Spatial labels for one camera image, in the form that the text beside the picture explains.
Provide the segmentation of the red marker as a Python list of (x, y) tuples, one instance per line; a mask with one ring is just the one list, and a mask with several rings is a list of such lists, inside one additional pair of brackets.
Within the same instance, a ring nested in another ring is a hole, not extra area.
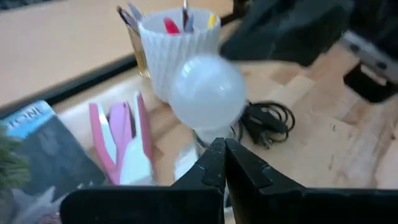
[(175, 34), (179, 34), (180, 33), (179, 28), (177, 27), (176, 23), (174, 23), (174, 21), (171, 20), (171, 18), (165, 17), (163, 19), (163, 21), (164, 21), (165, 29), (166, 29), (168, 34), (175, 35)]

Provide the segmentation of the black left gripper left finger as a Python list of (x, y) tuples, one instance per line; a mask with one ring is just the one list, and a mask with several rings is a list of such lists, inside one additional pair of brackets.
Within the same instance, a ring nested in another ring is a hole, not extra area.
[(61, 203), (62, 224), (223, 224), (226, 143), (216, 138), (171, 186), (77, 190)]

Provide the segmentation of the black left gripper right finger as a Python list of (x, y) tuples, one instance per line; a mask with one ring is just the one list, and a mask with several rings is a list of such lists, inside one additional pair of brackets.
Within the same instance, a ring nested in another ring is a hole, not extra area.
[(234, 139), (226, 178), (242, 224), (398, 224), (398, 190), (305, 187)]

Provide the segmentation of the chrome lamp socket base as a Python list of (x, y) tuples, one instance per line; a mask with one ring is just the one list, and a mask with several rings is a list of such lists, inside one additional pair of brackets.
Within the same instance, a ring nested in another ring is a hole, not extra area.
[(205, 185), (214, 185), (220, 190), (225, 187), (225, 141), (224, 137), (235, 137), (233, 128), (225, 127), (217, 131), (193, 133), (193, 145), (180, 152), (175, 161), (175, 180), (183, 177), (194, 165), (204, 169), (205, 173), (200, 177), (200, 182)]

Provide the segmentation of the clear glass pen holder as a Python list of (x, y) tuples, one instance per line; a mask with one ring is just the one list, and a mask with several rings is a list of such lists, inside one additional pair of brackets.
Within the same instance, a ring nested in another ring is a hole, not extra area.
[(129, 32), (131, 44), (134, 50), (134, 55), (136, 58), (137, 62), (137, 67), (139, 70), (139, 73), (142, 77), (144, 78), (150, 78), (148, 66), (147, 66), (147, 60), (146, 56), (144, 53), (144, 49), (142, 46), (142, 40), (141, 40), (141, 35), (139, 32), (139, 26), (138, 23), (143, 19), (143, 15), (141, 12), (138, 10), (138, 8), (133, 5), (132, 3), (128, 3), (129, 9), (131, 13), (128, 13), (125, 9), (123, 9), (121, 6), (117, 6), (116, 10), (121, 17), (121, 19), (124, 21), (127, 30)]

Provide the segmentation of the pink stapler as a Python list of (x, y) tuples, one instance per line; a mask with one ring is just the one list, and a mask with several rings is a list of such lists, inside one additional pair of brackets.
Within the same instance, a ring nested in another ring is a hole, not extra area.
[(105, 113), (90, 103), (93, 144), (114, 185), (155, 185), (156, 174), (149, 122), (141, 92), (132, 101), (113, 105)]

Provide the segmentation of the silver grey pen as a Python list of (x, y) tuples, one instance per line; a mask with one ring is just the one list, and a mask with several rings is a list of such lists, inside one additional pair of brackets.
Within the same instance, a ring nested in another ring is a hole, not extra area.
[(193, 16), (188, 15), (188, 0), (183, 0), (182, 7), (183, 31), (193, 33)]

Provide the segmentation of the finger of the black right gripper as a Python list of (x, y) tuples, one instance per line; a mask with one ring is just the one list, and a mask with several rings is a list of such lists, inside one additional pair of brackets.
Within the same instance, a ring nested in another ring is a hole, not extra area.
[(220, 54), (307, 67), (340, 39), (353, 9), (353, 0), (254, 0)]
[(389, 82), (381, 85), (361, 69), (362, 63), (358, 63), (344, 77), (344, 84), (356, 92), (360, 97), (370, 103), (382, 103), (389, 99)]

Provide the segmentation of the blue and black book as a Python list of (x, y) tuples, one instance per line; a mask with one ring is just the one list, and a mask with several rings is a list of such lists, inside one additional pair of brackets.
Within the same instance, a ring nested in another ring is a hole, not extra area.
[(45, 101), (0, 119), (11, 139), (0, 153), (0, 224), (62, 224), (71, 192), (100, 186), (106, 176)]

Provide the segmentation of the white ribbed pen cup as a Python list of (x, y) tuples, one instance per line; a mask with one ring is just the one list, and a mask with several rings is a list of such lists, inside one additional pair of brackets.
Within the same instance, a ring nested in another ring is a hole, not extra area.
[(142, 46), (146, 56), (149, 75), (155, 95), (165, 103), (169, 102), (172, 82), (182, 65), (195, 55), (216, 54), (219, 49), (221, 19), (216, 16), (213, 27), (208, 21), (213, 12), (207, 9), (191, 8), (193, 32), (168, 34), (164, 19), (173, 20), (182, 29), (180, 8), (155, 12), (139, 23)]

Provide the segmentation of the white frosted lightbulb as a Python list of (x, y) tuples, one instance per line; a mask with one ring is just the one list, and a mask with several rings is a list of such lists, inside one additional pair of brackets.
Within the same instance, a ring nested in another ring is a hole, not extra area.
[(241, 71), (218, 55), (198, 55), (184, 63), (169, 91), (176, 117), (210, 144), (230, 138), (232, 126), (246, 105), (246, 83)]

